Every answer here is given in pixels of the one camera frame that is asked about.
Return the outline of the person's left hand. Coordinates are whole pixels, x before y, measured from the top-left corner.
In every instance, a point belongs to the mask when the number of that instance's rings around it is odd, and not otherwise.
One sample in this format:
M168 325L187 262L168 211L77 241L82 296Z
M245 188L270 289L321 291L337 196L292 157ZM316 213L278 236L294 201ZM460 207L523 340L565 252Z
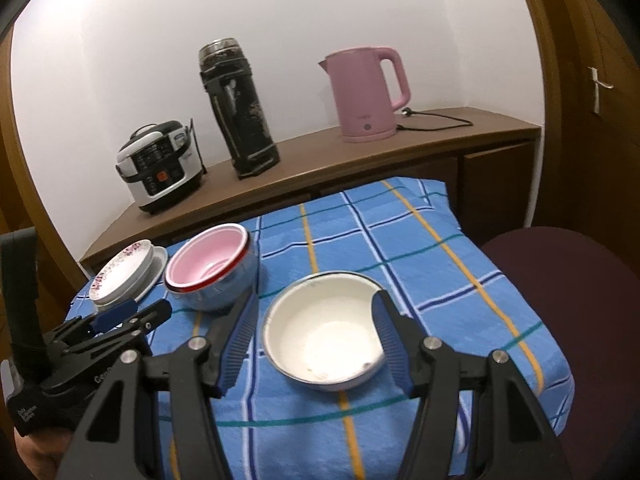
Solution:
M73 434L62 429L46 429L26 437L14 431L18 455L38 480L53 480Z

